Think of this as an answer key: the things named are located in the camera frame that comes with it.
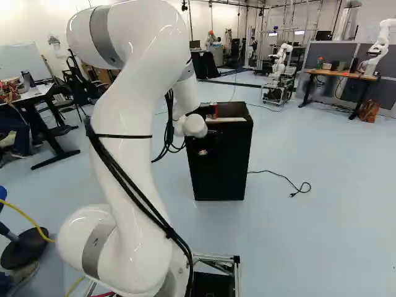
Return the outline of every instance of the black cable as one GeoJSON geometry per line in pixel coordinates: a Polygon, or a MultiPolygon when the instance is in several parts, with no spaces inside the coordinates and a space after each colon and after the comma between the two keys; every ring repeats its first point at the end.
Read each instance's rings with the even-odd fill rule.
{"type": "Polygon", "coordinates": [[[337,96],[337,91],[338,91],[338,88],[340,87],[340,84],[341,84],[341,82],[342,82],[343,79],[344,79],[344,77],[342,77],[342,78],[338,81],[337,88],[336,88],[335,91],[334,91],[334,96],[335,96],[337,99],[339,99],[339,100],[341,100],[341,97],[339,98],[339,97],[337,96]]]}
{"type": "Polygon", "coordinates": [[[280,113],[280,112],[283,110],[283,108],[281,108],[280,110],[273,110],[273,109],[271,109],[271,108],[269,108],[269,107],[266,107],[266,106],[262,106],[262,105],[255,105],[255,104],[250,104],[250,103],[247,103],[246,105],[250,105],[250,106],[256,106],[256,107],[265,108],[265,109],[267,109],[267,110],[269,110],[269,111],[272,111],[273,113],[280,113]]]}
{"type": "Polygon", "coordinates": [[[182,250],[184,255],[187,257],[189,262],[189,280],[186,288],[185,297],[190,297],[192,290],[192,282],[193,282],[193,263],[192,263],[192,252],[189,249],[186,242],[175,232],[174,229],[169,225],[169,223],[161,216],[159,211],[152,205],[151,201],[147,199],[144,193],[136,186],[136,184],[132,181],[130,177],[125,173],[125,171],[120,167],[120,165],[116,162],[116,160],[111,156],[109,151],[105,148],[105,146],[99,140],[99,137],[93,131],[89,119],[85,123],[85,127],[87,130],[88,138],[91,141],[92,147],[97,152],[98,156],[101,158],[103,163],[109,169],[111,174],[120,184],[120,186],[124,189],[124,191],[128,194],[131,200],[138,206],[138,208],[148,216],[151,221],[153,221],[159,228],[161,228],[167,238],[172,239],[175,244],[182,250]],[[131,188],[135,190],[136,194],[139,196],[141,201],[147,206],[145,207],[142,202],[135,196],[135,194],[131,191],[131,188]]]}
{"type": "Polygon", "coordinates": [[[317,79],[317,76],[315,75],[315,79],[316,79],[316,87],[321,88],[325,85],[325,83],[319,79],[317,79]]]}
{"type": "Polygon", "coordinates": [[[234,98],[234,95],[235,95],[235,90],[236,90],[236,75],[237,75],[237,74],[238,74],[238,70],[237,70],[237,69],[235,69],[234,92],[233,92],[233,94],[232,94],[231,98],[228,100],[228,102],[231,102],[231,101],[232,101],[232,99],[234,98]]]}
{"type": "Polygon", "coordinates": [[[176,147],[173,144],[174,127],[173,127],[173,118],[172,118],[172,112],[173,112],[173,91],[172,91],[172,89],[170,89],[169,92],[166,93],[165,101],[166,101],[166,107],[168,110],[167,111],[168,121],[166,122],[165,131],[163,134],[164,145],[163,145],[162,150],[159,153],[159,155],[154,160],[152,160],[152,163],[155,163],[155,162],[161,160],[168,152],[178,153],[182,149],[185,148],[184,143],[182,144],[181,147],[176,147]]]}
{"type": "Polygon", "coordinates": [[[297,195],[298,193],[303,193],[303,194],[308,193],[308,192],[312,189],[311,184],[308,183],[308,182],[306,182],[306,181],[303,182],[303,183],[300,185],[300,187],[298,188],[298,187],[296,187],[295,184],[293,184],[293,183],[290,181],[290,179],[288,179],[286,176],[281,175],[281,174],[278,174],[278,173],[275,173],[275,172],[270,171],[270,170],[249,171],[248,174],[249,174],[249,173],[263,173],[263,172],[272,173],[272,174],[274,174],[274,175],[276,175],[276,176],[278,176],[278,177],[280,177],[280,178],[286,179],[286,180],[293,186],[293,188],[295,188],[296,191],[297,191],[297,192],[295,192],[295,193],[291,193],[291,194],[290,194],[290,197],[294,197],[294,196],[297,195]],[[305,184],[309,186],[309,189],[306,190],[306,191],[303,191],[303,187],[304,187],[305,184]]]}

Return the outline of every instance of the metal frame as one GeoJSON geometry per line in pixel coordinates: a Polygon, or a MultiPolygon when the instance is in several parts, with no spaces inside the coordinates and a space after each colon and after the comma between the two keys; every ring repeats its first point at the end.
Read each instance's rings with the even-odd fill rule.
{"type": "MultiPolygon", "coordinates": [[[[217,269],[218,271],[225,273],[229,276],[234,276],[234,297],[241,297],[241,263],[239,256],[220,256],[211,254],[196,254],[192,255],[192,263],[196,265],[201,262],[208,265],[211,268],[217,269]]],[[[91,297],[93,291],[97,286],[96,282],[91,281],[86,294],[84,297],[91,297]]]]}

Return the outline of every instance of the bottle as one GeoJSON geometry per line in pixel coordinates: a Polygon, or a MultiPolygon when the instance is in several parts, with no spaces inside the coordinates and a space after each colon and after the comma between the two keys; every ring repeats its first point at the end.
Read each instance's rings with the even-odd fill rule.
{"type": "Polygon", "coordinates": [[[323,68],[323,57],[319,57],[316,64],[316,69],[321,70],[323,68]]]}

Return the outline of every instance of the person's leg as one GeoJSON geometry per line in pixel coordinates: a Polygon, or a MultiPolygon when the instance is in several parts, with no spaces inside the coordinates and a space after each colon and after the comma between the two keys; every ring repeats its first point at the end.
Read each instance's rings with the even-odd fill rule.
{"type": "Polygon", "coordinates": [[[17,133],[14,142],[14,149],[18,154],[29,155],[30,152],[30,127],[22,121],[9,118],[0,118],[0,132],[10,133],[15,131],[17,133]]]}
{"type": "Polygon", "coordinates": [[[40,127],[39,125],[33,120],[33,117],[27,111],[20,111],[26,122],[28,122],[30,126],[30,132],[32,133],[32,144],[34,147],[39,147],[43,145],[43,141],[40,137],[40,127]]]}

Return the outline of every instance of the power cord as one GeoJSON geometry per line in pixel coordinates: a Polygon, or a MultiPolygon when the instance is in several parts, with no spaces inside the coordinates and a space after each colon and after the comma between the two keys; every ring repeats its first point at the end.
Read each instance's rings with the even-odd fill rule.
{"type": "Polygon", "coordinates": [[[339,100],[341,100],[341,97],[338,97],[338,96],[337,96],[337,91],[338,91],[338,88],[340,87],[341,82],[342,82],[343,80],[344,80],[344,77],[342,77],[342,78],[338,81],[337,88],[336,88],[335,91],[334,91],[334,96],[335,96],[337,99],[339,99],[339,100]]]}
{"type": "Polygon", "coordinates": [[[235,95],[235,90],[236,90],[236,75],[237,75],[237,74],[238,74],[238,70],[237,70],[237,69],[235,69],[234,92],[233,92],[233,94],[232,94],[231,98],[228,100],[228,102],[231,102],[231,101],[232,101],[232,99],[234,98],[234,95],[235,95]]]}
{"type": "Polygon", "coordinates": [[[306,181],[303,182],[303,183],[300,185],[300,187],[298,188],[298,187],[296,187],[295,184],[293,184],[293,183],[290,181],[290,179],[288,179],[286,176],[281,175],[281,174],[278,174],[278,173],[275,173],[275,172],[270,171],[270,170],[249,171],[248,174],[250,174],[250,173],[264,173],[264,172],[272,173],[272,174],[274,174],[274,175],[276,175],[276,176],[278,176],[278,177],[280,177],[280,178],[286,179],[286,180],[293,186],[293,188],[295,188],[296,191],[297,191],[297,192],[295,192],[295,193],[291,193],[291,194],[290,194],[290,197],[294,197],[294,196],[297,195],[298,193],[303,193],[303,194],[308,193],[308,192],[312,189],[311,184],[308,183],[308,182],[306,182],[306,181]],[[304,187],[305,184],[309,187],[309,189],[306,190],[306,191],[303,191],[303,187],[304,187]]]}
{"type": "Polygon", "coordinates": [[[280,113],[280,112],[283,110],[283,107],[282,107],[280,110],[273,110],[273,109],[271,109],[271,108],[269,108],[269,107],[262,106],[262,105],[255,105],[255,104],[250,104],[250,103],[247,103],[246,105],[265,108],[265,109],[267,109],[267,110],[269,110],[269,111],[272,111],[273,113],[280,113]]]}
{"type": "Polygon", "coordinates": [[[168,122],[166,123],[165,126],[165,131],[163,135],[163,147],[160,152],[160,154],[151,162],[155,163],[159,160],[161,160],[168,152],[170,153],[178,153],[182,149],[186,147],[185,142],[180,147],[177,147],[173,144],[173,137],[174,137],[174,127],[173,127],[173,118],[172,118],[172,112],[173,112],[173,90],[170,89],[168,93],[165,95],[165,101],[166,101],[166,107],[168,109],[168,122]]]}

